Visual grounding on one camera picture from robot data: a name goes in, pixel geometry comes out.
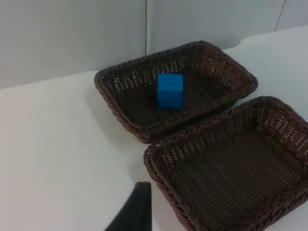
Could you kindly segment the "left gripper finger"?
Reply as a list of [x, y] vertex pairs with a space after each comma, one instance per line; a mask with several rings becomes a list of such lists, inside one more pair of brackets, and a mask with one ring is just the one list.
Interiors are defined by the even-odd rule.
[[137, 182], [107, 231], [151, 231], [152, 188], [149, 182]]

